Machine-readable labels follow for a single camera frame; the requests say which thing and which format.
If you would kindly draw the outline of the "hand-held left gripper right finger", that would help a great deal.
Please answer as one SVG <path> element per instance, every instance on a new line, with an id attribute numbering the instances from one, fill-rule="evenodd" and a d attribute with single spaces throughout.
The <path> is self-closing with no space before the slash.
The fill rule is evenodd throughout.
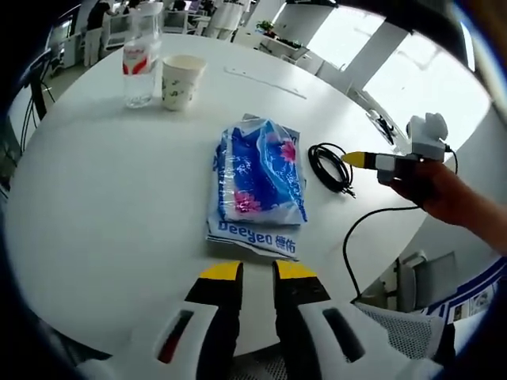
<path id="1" fill-rule="evenodd" d="M 393 379 L 387 331 L 355 306 L 338 305 L 301 263 L 273 262 L 276 333 L 290 379 Z"/>

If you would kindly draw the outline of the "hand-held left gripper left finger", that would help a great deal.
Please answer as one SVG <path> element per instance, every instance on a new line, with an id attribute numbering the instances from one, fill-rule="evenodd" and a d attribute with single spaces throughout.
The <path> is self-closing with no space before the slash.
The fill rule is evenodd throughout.
<path id="1" fill-rule="evenodd" d="M 159 314 L 151 379 L 225 379 L 239 334 L 243 263 L 200 273 L 183 302 Z"/>

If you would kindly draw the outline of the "person's right hand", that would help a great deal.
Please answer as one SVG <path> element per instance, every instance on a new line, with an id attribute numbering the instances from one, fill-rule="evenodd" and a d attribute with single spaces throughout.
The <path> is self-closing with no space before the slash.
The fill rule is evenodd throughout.
<path id="1" fill-rule="evenodd" d="M 445 164 L 418 162 L 410 174 L 394 179 L 389 186 L 440 221 L 459 225 L 471 189 Z"/>

